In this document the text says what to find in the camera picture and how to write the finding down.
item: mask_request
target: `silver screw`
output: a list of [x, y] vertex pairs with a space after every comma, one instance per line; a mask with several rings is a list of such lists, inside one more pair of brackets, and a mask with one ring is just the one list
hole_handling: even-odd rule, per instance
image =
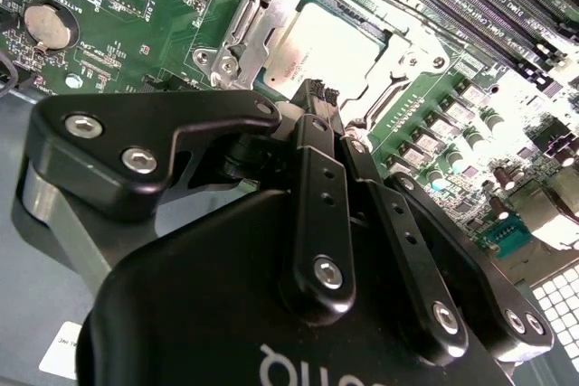
[[457, 334], [459, 332], [459, 322], [446, 305], [442, 302], [436, 302], [432, 305], [432, 312], [434, 318], [449, 334]]
[[352, 141], [352, 146], [354, 147], [354, 149], [360, 153], [363, 154], [365, 153], [365, 146], [362, 145], [362, 143], [358, 142], [357, 140], [353, 140]]
[[523, 322], [521, 321], [521, 319], [517, 316], [517, 314], [515, 314], [513, 311], [511, 311], [510, 309], [507, 309], [505, 311], [505, 314], [507, 315], [507, 320], [508, 323], [510, 324], [510, 326], [515, 329], [516, 332], [519, 332], [520, 334], [523, 334], [525, 332], [525, 325], [523, 324]]
[[342, 272], [332, 261], [326, 258], [318, 258], [314, 263], [316, 278], [324, 287], [338, 289], [342, 286]]
[[84, 82], [82, 81], [81, 76], [73, 72], [69, 72], [64, 78], [64, 83], [71, 89], [80, 89], [82, 88], [82, 84]]
[[402, 185], [404, 187], [406, 187], [408, 190], [414, 190], [414, 184], [412, 181], [410, 181], [408, 178], [401, 178], [400, 182], [402, 183]]
[[157, 168], [157, 160], [142, 148], [129, 148], [122, 154], [121, 160], [128, 169], [139, 174], [150, 174]]
[[231, 65], [231, 63], [229, 63], [229, 62], [224, 62], [224, 63], [222, 63], [221, 68], [222, 68], [222, 70], [225, 71], [227, 74], [231, 74], [231, 73], [233, 72], [232, 65]]
[[545, 328], [543, 327], [543, 325], [541, 325], [541, 323], [539, 323], [539, 320], [534, 318], [531, 314], [527, 314], [527, 321], [531, 325], [531, 327], [535, 329], [535, 332], [537, 332], [538, 334], [545, 334]]
[[207, 53], [203, 53], [203, 52], [198, 52], [195, 55], [195, 60], [197, 61], [197, 63], [199, 65], [207, 65], [207, 62], [209, 62], [209, 60], [207, 58]]
[[72, 115], [64, 120], [66, 130], [73, 136], [94, 139], [102, 135], [102, 125], [95, 118]]

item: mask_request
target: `capacitor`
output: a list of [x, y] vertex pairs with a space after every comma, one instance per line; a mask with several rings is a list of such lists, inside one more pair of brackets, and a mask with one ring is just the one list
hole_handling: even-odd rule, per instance
[[478, 132], [470, 133], [466, 139], [475, 153], [484, 153], [489, 147], [489, 142]]
[[455, 174], [460, 174], [467, 168], [467, 162], [458, 151], [450, 151], [446, 155], [446, 161], [449, 162], [449, 165], [451, 165], [452, 171]]
[[562, 167], [567, 167], [573, 164], [575, 161], [574, 153], [569, 149], [563, 148], [557, 154], [555, 154], [555, 160], [559, 162]]
[[495, 175], [495, 179], [497, 183], [504, 189], [504, 190], [513, 190], [515, 187], [515, 181], [510, 176], [510, 174], [505, 170], [504, 167], [498, 167], [493, 172]]
[[510, 209], [497, 196], [492, 196], [489, 199], [489, 205], [500, 221], [504, 221], [510, 215]]
[[505, 119], [497, 114], [490, 115], [485, 119], [485, 124], [493, 136], [501, 137], [508, 134], [508, 125]]
[[446, 189], [449, 185], [449, 182], [446, 178], [444, 178], [444, 174], [442, 173], [442, 171], [439, 171], [438, 169], [430, 171], [426, 175], [426, 178], [428, 179], [428, 182], [431, 184], [432, 189], [436, 190], [437, 192]]
[[515, 183], [518, 183], [523, 178], [525, 178], [525, 172], [522, 169], [515, 169], [510, 173], [510, 177], [513, 179]]
[[579, 137], [569, 144], [569, 149], [579, 155]]

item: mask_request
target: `black capacitor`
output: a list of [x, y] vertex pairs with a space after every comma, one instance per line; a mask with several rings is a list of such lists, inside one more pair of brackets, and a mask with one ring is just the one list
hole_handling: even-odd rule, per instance
[[492, 196], [489, 199], [489, 205], [492, 212], [500, 221], [504, 221], [510, 215], [510, 209], [497, 196]]
[[498, 167], [493, 172], [495, 178], [497, 179], [497, 183], [503, 190], [512, 190], [515, 187], [515, 181], [513, 177], [505, 170], [504, 167]]

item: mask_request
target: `green circuit board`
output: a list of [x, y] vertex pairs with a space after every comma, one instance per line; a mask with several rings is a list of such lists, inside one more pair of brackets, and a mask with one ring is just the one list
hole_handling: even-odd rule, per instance
[[[35, 0], [0, 0], [0, 10], [23, 14], [25, 7]], [[230, 24], [241, 0], [53, 0], [64, 5], [72, 12], [80, 29], [80, 38], [74, 47], [46, 56], [34, 47], [22, 23], [7, 32], [0, 39], [0, 47], [14, 59], [14, 63], [35, 74], [33, 86], [46, 94], [61, 93], [125, 93], [150, 91], [150, 81], [168, 80], [177, 77], [183, 83], [198, 89], [210, 89], [206, 75], [195, 65], [193, 51], [198, 48], [217, 49]], [[378, 16], [388, 22], [380, 5], [371, 0], [349, 0], [365, 14]], [[456, 5], [457, 11], [469, 21], [482, 18], [477, 9], [466, 0], [447, 0]], [[304, 0], [324, 5], [323, 0]], [[548, 5], [559, 8], [558, 14], [569, 19], [579, 19], [577, 5], [561, 6], [560, 0], [544, 0]], [[525, 8], [511, 5], [505, 1], [521, 20], [526, 19]], [[330, 13], [350, 21], [351, 12], [332, 10]], [[422, 13], [439, 26], [452, 33], [457, 30], [441, 19], [427, 7]], [[513, 45], [516, 39], [494, 25], [486, 29], [500, 44]], [[474, 86], [489, 97], [481, 102], [470, 104], [469, 109], [476, 118], [484, 118], [489, 113], [489, 99], [501, 106], [501, 99], [512, 100], [512, 106], [503, 108], [506, 113], [515, 112], [520, 116], [517, 122], [521, 131], [528, 133], [541, 128], [548, 114], [553, 110], [569, 116], [569, 126], [575, 131], [579, 128], [579, 118], [572, 114], [570, 101], [574, 90], [557, 89], [547, 97], [537, 96], [533, 90], [510, 92], [508, 68], [493, 61], [484, 51], [471, 45], [467, 50], [456, 43], [441, 38], [441, 44], [449, 56], [450, 67], [442, 74], [422, 74], [396, 100], [374, 127], [368, 137], [373, 146], [373, 157], [382, 176], [390, 173], [389, 159], [400, 155], [403, 143], [412, 142], [415, 131], [424, 126], [424, 120], [433, 112], [440, 111], [441, 103], [450, 95], [458, 95], [468, 86]], [[528, 49], [517, 47], [520, 53], [528, 54]], [[82, 84], [72, 89], [66, 83], [67, 75], [75, 74]], [[255, 88], [269, 97], [276, 97], [265, 85], [256, 83]], [[460, 134], [446, 140], [441, 148], [427, 162], [417, 165], [413, 177], [424, 185], [427, 192], [482, 248], [496, 245], [500, 237], [510, 236], [510, 228], [519, 228], [519, 222], [509, 221], [504, 231], [503, 223], [497, 222], [489, 210], [486, 196], [481, 190], [481, 182], [492, 176], [492, 167], [503, 165], [509, 170], [521, 169], [525, 175], [518, 185], [527, 180], [544, 182], [554, 174], [559, 166], [547, 159], [536, 149], [525, 158], [519, 158], [517, 149], [506, 150], [502, 155], [487, 157], [473, 156], [471, 166], [476, 168], [475, 175], [455, 174], [449, 167], [445, 154], [449, 150], [464, 146], [464, 135], [479, 128], [476, 124], [459, 125]], [[442, 192], [431, 188], [428, 173], [441, 171], [451, 186]], [[508, 195], [497, 193], [507, 204]], [[476, 221], [476, 228], [469, 222]], [[520, 244], [525, 237], [516, 234], [514, 245]]]
[[[22, 12], [31, 0], [0, 0], [0, 6]], [[68, 72], [81, 75], [75, 91], [139, 92], [145, 74], [162, 80], [175, 74], [208, 87], [188, 59], [193, 46], [216, 46], [239, 0], [56, 0], [75, 15], [81, 40], [71, 50], [47, 58], [33, 50], [21, 30], [0, 43], [17, 55], [16, 62], [36, 71], [37, 86], [48, 93], [71, 92]]]

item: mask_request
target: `black metal arm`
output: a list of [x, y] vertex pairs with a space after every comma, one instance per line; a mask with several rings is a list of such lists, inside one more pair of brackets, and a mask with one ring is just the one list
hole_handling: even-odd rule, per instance
[[[376, 384], [474, 382], [469, 369], [508, 384], [493, 359], [551, 348], [545, 319], [420, 186], [399, 175], [384, 184], [367, 149], [343, 136], [335, 91], [307, 80], [293, 103], [198, 91], [36, 106], [14, 223], [99, 293], [81, 383], [175, 384], [189, 356], [230, 362], [272, 340]], [[159, 204], [242, 179], [258, 191], [156, 240]], [[153, 366], [155, 354], [171, 362]], [[307, 384], [303, 363], [289, 384]]]

